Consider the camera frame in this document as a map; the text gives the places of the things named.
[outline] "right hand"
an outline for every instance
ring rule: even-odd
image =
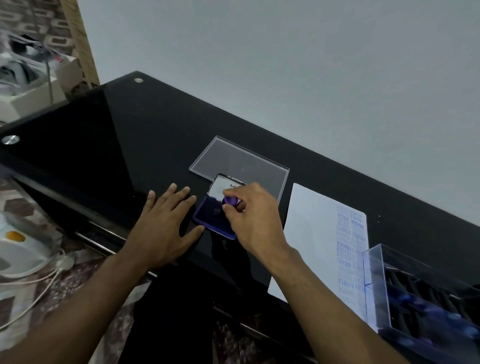
[[[224,190],[225,196],[237,197],[235,207],[224,204],[223,211],[242,246],[262,263],[278,249],[288,249],[278,214],[278,202],[258,183]]]

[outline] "white paper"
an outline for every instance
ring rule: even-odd
[[[367,216],[294,183],[284,232],[317,277],[366,321],[362,253],[368,249]],[[287,301],[273,278],[268,293]]]

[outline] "desk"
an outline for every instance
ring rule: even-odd
[[[11,134],[20,142],[1,144],[1,162],[65,230],[112,253],[150,189],[160,193],[175,182],[205,194],[210,181],[189,166],[219,135],[290,168],[279,203],[283,223],[296,182],[365,212],[371,246],[383,243],[480,283],[480,227],[139,72],[12,123],[0,137]],[[92,232],[94,225],[102,228]],[[187,219],[183,229],[192,226]],[[108,230],[118,236],[105,237]],[[308,352],[288,308],[266,295],[268,271],[238,243],[215,251],[216,239],[207,232],[182,261],[222,287],[219,309],[245,325],[255,317],[253,329]]]

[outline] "acrylic box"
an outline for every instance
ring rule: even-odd
[[[363,254],[370,326],[435,363],[480,364],[479,290],[384,245]]]

